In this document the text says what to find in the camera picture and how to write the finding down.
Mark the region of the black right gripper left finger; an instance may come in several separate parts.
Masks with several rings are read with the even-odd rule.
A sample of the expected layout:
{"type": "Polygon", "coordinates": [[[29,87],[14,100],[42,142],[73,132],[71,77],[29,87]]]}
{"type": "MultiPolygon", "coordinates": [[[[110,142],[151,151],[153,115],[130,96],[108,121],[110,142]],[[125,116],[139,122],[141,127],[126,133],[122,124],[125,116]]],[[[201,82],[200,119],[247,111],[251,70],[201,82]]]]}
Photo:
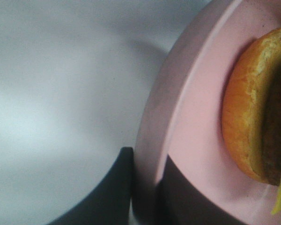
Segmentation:
{"type": "Polygon", "coordinates": [[[51,225],[127,225],[133,181],[133,149],[123,147],[106,176],[81,202],[51,225]]]}

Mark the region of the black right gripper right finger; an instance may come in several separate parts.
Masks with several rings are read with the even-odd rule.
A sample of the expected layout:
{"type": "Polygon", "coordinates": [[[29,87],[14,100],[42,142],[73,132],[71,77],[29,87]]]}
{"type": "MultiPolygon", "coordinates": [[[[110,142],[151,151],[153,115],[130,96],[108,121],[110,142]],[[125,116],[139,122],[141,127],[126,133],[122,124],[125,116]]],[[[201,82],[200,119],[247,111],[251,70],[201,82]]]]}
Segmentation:
{"type": "Polygon", "coordinates": [[[243,225],[206,198],[167,156],[163,177],[156,187],[157,225],[243,225]]]}

